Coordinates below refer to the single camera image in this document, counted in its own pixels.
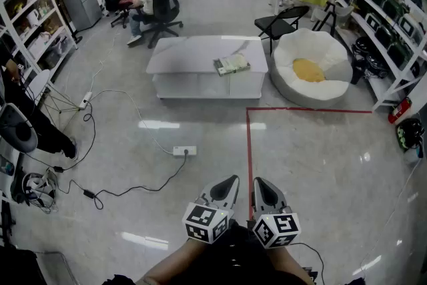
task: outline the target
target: gray tile floor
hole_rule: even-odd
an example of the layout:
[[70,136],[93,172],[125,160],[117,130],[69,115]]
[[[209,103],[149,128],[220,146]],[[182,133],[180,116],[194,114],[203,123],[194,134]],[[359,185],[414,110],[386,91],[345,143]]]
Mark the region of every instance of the gray tile floor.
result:
[[[268,0],[179,1],[178,18],[184,28],[177,30],[182,36],[257,35],[254,19],[272,14]],[[93,82],[94,93],[127,91],[161,145],[169,150],[174,145],[196,145],[198,153],[162,192],[134,191],[120,198],[102,194],[103,210],[97,210],[74,184],[68,195],[58,194],[59,210],[49,216],[37,208],[12,207],[17,221],[13,241],[20,248],[63,252],[81,284],[101,284],[114,274],[137,280],[173,252],[185,241],[181,217],[188,202],[216,178],[240,177],[235,218],[245,224],[249,216],[246,107],[294,106],[268,78],[259,101],[160,101],[145,74],[152,54],[147,48],[149,37],[130,49],[129,28],[112,29],[111,20],[103,18],[83,33],[79,50],[57,78],[58,89],[66,88],[79,103],[103,61],[103,70]],[[302,26],[312,23],[303,19]],[[71,179],[94,192],[103,188],[121,192],[139,184],[156,188],[176,171],[181,160],[154,144],[126,94],[105,92],[92,104],[95,143],[85,161],[59,175],[62,189],[68,189]],[[373,104],[368,86],[360,82],[350,86],[336,108],[369,110]],[[62,125],[66,119],[61,116]],[[299,240],[318,249],[325,261],[326,283],[344,284],[362,276],[363,263],[369,284],[415,284],[426,247],[427,195],[422,191],[426,166],[421,163],[414,172],[383,231],[411,172],[384,114],[250,111],[250,121],[253,174],[275,182],[286,193],[301,219]],[[65,133],[77,138],[80,156],[93,139],[92,124],[83,122],[83,113],[75,116]],[[33,155],[54,165],[71,165],[62,155],[40,151]],[[26,158],[25,169],[43,173],[45,167]],[[164,240],[167,250],[136,244],[129,241],[132,236]],[[320,271],[312,251],[292,246],[291,253],[301,265]]]

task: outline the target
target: red object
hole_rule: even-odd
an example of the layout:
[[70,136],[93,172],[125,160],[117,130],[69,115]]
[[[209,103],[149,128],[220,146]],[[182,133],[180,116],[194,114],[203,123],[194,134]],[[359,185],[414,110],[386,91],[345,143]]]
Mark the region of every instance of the red object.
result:
[[402,116],[412,105],[412,101],[409,97],[406,97],[399,106],[393,109],[393,112],[388,115],[388,121],[394,123],[399,117]]

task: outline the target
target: power strip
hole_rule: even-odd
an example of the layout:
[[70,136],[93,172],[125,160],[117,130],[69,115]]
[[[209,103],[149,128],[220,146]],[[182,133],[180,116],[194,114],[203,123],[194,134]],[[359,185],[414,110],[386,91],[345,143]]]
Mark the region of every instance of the power strip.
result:
[[174,146],[173,155],[175,157],[184,157],[185,150],[188,151],[187,156],[195,156],[197,154],[197,148],[195,146]]
[[87,106],[87,102],[92,98],[92,92],[88,91],[85,95],[85,97],[83,98],[83,100],[81,101],[79,108],[80,109],[85,109]]

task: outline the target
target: white coffee table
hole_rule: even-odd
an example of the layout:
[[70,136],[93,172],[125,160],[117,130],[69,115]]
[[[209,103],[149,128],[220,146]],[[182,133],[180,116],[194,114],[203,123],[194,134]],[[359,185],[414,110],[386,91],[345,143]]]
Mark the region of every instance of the white coffee table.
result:
[[[220,77],[214,59],[236,53],[251,69]],[[147,67],[161,99],[259,99],[267,72],[261,39],[242,36],[162,38]]]

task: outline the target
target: book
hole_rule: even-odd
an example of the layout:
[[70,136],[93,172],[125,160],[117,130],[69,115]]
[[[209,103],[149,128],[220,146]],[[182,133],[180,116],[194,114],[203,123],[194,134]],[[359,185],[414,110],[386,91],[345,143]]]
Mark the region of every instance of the book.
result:
[[213,61],[213,65],[220,76],[234,74],[251,68],[251,65],[246,61],[245,57],[241,53],[215,59]]

